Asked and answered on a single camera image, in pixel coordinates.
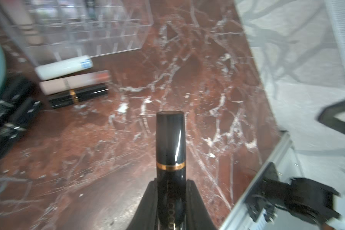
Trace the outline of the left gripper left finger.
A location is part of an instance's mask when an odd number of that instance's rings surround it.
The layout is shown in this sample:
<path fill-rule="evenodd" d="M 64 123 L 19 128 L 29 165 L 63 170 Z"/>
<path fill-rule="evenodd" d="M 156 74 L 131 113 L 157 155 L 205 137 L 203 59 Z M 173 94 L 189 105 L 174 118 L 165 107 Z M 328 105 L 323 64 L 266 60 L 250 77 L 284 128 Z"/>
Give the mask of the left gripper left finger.
<path fill-rule="evenodd" d="M 127 230 L 158 229 L 157 180 L 150 181 Z"/>

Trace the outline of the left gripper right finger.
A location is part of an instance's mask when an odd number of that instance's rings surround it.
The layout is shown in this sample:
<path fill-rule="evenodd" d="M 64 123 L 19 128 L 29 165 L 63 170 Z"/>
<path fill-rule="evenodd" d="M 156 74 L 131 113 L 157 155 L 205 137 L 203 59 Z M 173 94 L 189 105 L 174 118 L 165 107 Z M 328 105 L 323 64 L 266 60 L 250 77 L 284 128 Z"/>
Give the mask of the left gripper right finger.
<path fill-rule="evenodd" d="M 216 230 L 193 180 L 186 181 L 186 229 Z"/>

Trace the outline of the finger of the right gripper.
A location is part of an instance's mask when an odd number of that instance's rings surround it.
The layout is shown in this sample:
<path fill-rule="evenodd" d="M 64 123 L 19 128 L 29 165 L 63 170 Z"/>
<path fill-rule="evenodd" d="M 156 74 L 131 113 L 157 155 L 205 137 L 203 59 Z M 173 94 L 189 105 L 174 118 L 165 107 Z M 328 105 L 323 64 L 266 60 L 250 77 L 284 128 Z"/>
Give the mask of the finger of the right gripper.
<path fill-rule="evenodd" d="M 317 120 L 345 135 L 345 100 L 325 107 L 318 115 Z"/>

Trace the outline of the black gold band lipstick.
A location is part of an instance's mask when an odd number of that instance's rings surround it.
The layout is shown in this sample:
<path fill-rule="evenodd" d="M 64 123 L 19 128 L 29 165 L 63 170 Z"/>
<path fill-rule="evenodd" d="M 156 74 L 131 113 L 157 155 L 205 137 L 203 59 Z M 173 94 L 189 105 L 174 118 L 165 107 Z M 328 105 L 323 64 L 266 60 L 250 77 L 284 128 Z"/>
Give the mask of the black gold band lipstick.
<path fill-rule="evenodd" d="M 108 94 L 108 87 L 106 84 L 102 83 L 54 94 L 49 96 L 48 100 L 53 109 L 58 109 L 88 101 L 106 94 Z"/>

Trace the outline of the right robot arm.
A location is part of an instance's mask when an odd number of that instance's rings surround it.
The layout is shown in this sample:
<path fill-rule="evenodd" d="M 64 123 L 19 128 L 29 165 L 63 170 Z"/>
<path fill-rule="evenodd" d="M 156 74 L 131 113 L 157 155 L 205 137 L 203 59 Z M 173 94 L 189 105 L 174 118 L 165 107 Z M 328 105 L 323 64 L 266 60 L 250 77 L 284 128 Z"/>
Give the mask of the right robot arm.
<path fill-rule="evenodd" d="M 317 120 L 345 135 L 345 100 L 323 109 Z M 292 216 L 321 228 L 324 224 L 345 230 L 345 195 L 334 188 L 307 178 L 292 178 L 290 183 L 262 179 L 259 194 L 270 207 L 288 212 Z"/>

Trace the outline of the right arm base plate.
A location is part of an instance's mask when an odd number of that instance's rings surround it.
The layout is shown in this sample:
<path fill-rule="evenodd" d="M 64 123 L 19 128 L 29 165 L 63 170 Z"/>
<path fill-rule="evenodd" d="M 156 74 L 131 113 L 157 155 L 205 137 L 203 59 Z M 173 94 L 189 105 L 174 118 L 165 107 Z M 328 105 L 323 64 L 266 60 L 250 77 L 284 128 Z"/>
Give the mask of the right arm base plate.
<path fill-rule="evenodd" d="M 265 198 L 264 185 L 268 180 L 279 181 L 276 166 L 273 162 L 270 162 L 255 180 L 244 201 L 250 218 L 256 223 L 259 222 L 261 217 L 264 217 L 265 223 L 274 220 L 277 212 L 275 206 Z"/>

